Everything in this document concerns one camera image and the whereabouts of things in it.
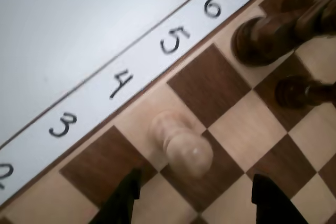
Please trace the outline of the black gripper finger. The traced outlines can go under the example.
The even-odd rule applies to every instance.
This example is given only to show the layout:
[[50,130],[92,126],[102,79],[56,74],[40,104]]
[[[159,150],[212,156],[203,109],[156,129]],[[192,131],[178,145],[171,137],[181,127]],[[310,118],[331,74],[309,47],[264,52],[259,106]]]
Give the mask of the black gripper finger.
[[127,174],[91,223],[131,223],[134,201],[140,198],[141,177],[137,168]]
[[256,223],[307,223],[285,193],[267,176],[255,174],[251,202],[256,205]]

